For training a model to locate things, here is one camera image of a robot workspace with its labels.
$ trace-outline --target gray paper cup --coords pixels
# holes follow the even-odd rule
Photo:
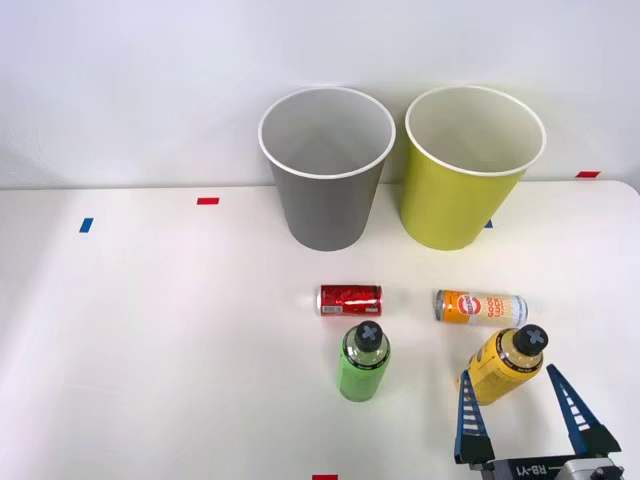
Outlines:
[[[395,138],[384,105],[347,88],[302,90],[267,110],[258,141],[296,240],[330,251],[360,238]]]

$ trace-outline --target cup rim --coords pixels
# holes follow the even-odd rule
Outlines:
[[[456,167],[454,165],[451,165],[443,160],[440,160],[439,158],[437,158],[435,155],[432,155],[431,153],[429,153],[424,147],[422,147],[422,145],[420,145],[420,143],[415,139],[415,137],[413,136],[413,132],[411,131],[411,125],[409,124],[409,118],[411,117],[411,112],[413,111],[413,108],[420,103],[420,101],[429,96],[429,95],[433,95],[436,93],[440,93],[442,91],[445,90],[461,90],[461,89],[476,89],[476,90],[484,90],[486,92],[490,92],[493,93],[495,95],[499,95],[502,97],[505,97],[509,100],[511,100],[512,102],[518,104],[520,107],[522,107],[529,115],[531,115],[531,117],[533,118],[533,120],[536,122],[536,124],[538,125],[538,128],[540,129],[540,135],[542,137],[542,141],[540,142],[540,148],[538,149],[538,153],[536,153],[533,157],[533,159],[529,160],[527,163],[525,163],[524,165],[521,165],[517,168],[512,168],[511,170],[504,170],[501,172],[477,172],[475,170],[467,170],[465,168],[460,168],[460,167]],[[434,88],[432,90],[428,90],[425,93],[423,93],[422,95],[418,96],[413,102],[411,102],[411,105],[409,106],[409,109],[407,110],[407,113],[404,117],[404,124],[405,124],[405,128],[407,130],[407,135],[409,136],[409,140],[411,140],[411,143],[418,149],[418,151],[420,153],[422,153],[425,157],[428,157],[430,160],[433,160],[434,162],[436,162],[438,165],[445,167],[449,170],[453,170],[454,172],[459,172],[459,173],[464,173],[466,175],[473,175],[476,177],[506,177],[509,175],[514,175],[516,173],[520,173],[524,170],[526,170],[527,168],[529,168],[531,165],[533,165],[544,153],[545,148],[547,147],[547,132],[544,128],[544,124],[542,123],[542,120],[540,120],[540,117],[538,117],[538,115],[536,114],[536,112],[534,112],[531,107],[529,107],[526,103],[522,102],[521,100],[518,100],[516,97],[509,95],[508,93],[504,93],[501,92],[500,90],[496,90],[494,88],[490,88],[490,87],[483,87],[480,85],[445,85],[442,87],[438,87],[438,88]]]
[[[344,172],[344,173],[337,173],[335,175],[318,175],[315,173],[307,173],[307,172],[302,172],[300,170],[296,170],[294,168],[288,167],[287,165],[284,165],[283,163],[279,162],[278,160],[275,159],[275,157],[273,155],[271,155],[271,153],[269,153],[269,150],[267,150],[267,147],[264,144],[264,141],[262,139],[262,129],[264,127],[264,123],[267,119],[267,117],[269,116],[269,114],[281,103],[289,100],[292,97],[295,97],[297,95],[302,95],[305,93],[308,93],[310,91],[313,90],[338,90],[338,91],[342,91],[342,92],[349,92],[349,93],[355,93],[357,95],[360,95],[361,97],[366,98],[367,100],[369,100],[370,102],[373,102],[375,105],[377,105],[382,112],[385,114],[385,116],[387,117],[387,120],[389,120],[389,123],[391,125],[391,138],[389,139],[389,144],[387,145],[387,148],[384,150],[384,152],[382,152],[382,154],[376,158],[374,161],[367,163],[364,167],[360,167],[356,170],[352,170],[350,172]],[[305,178],[312,178],[315,180],[336,180],[339,178],[348,178],[348,177],[353,177],[355,175],[358,175],[362,172],[366,172],[367,170],[372,169],[373,167],[375,167],[376,165],[378,165],[380,162],[382,162],[388,155],[389,152],[391,151],[391,149],[393,148],[393,145],[395,144],[396,141],[396,123],[393,120],[393,117],[391,116],[391,113],[389,113],[389,110],[387,109],[387,107],[385,107],[382,102],[380,102],[379,100],[376,100],[375,98],[373,98],[371,95],[367,95],[366,93],[360,92],[358,90],[354,90],[352,88],[346,88],[346,87],[308,87],[308,88],[303,88],[300,90],[296,90],[295,92],[289,93],[288,95],[285,95],[284,97],[280,98],[279,100],[276,100],[275,103],[273,103],[266,112],[264,112],[264,114],[262,115],[262,118],[260,119],[260,124],[258,125],[258,143],[260,144],[260,148],[262,149],[262,152],[267,156],[267,158],[269,159],[269,161],[271,163],[273,163],[274,165],[278,166],[279,168],[283,169],[286,172],[289,172],[293,175],[299,176],[299,177],[305,177]]]

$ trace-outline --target paper cup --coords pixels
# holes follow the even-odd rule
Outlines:
[[[473,242],[546,145],[533,110],[485,87],[431,90],[414,100],[405,124],[411,145],[402,223],[439,250]]]
[[[387,109],[347,88],[299,91],[267,110],[258,140],[296,240],[329,251],[360,238],[395,137]]]

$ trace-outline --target can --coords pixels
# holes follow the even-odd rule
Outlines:
[[[382,327],[365,320],[342,340],[338,364],[338,390],[347,400],[364,402],[378,390],[389,365],[391,346]]]
[[[323,317],[379,317],[382,287],[379,285],[322,285],[317,307]]]
[[[436,319],[441,322],[519,327],[528,313],[527,302],[519,295],[440,290],[436,296]]]
[[[548,344],[547,333],[533,324],[494,333],[467,365],[478,404],[489,405],[535,377]]]

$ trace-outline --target yellow-green paper cup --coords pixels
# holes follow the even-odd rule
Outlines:
[[[439,250],[473,242],[546,145],[533,110],[486,87],[424,93],[405,124],[411,144],[402,223],[418,242]]]

